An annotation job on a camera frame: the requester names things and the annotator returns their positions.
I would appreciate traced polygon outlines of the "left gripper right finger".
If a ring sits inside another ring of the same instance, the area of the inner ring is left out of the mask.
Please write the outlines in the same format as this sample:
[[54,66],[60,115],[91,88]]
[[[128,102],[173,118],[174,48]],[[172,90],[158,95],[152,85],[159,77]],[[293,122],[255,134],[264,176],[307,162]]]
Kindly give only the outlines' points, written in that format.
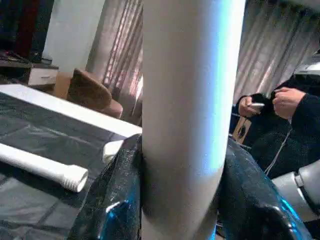
[[310,240],[312,235],[253,157],[229,139],[218,191],[228,240]]

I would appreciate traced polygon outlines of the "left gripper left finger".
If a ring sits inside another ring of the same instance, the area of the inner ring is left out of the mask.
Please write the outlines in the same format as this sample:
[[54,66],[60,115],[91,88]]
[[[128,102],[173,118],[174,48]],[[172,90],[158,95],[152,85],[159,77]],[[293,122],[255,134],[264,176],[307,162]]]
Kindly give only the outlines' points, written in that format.
[[142,136],[121,144],[91,184],[69,240],[141,239]]

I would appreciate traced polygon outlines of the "bystander left hand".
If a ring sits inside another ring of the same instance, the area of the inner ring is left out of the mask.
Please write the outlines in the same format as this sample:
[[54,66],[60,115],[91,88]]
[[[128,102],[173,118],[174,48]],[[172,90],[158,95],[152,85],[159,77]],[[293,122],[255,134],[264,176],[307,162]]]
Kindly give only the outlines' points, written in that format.
[[295,88],[282,87],[274,91],[273,109],[277,116],[291,120],[305,92]]

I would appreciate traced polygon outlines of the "bystander right hand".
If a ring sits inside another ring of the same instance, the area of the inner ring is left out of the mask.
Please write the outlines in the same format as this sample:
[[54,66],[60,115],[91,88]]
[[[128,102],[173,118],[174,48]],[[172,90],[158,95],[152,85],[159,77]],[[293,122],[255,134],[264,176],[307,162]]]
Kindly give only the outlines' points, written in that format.
[[252,104],[263,104],[264,100],[265,97],[260,93],[242,96],[237,102],[237,110],[239,115],[245,118],[251,118],[256,115],[260,115],[263,110],[263,106],[257,107],[252,106]]

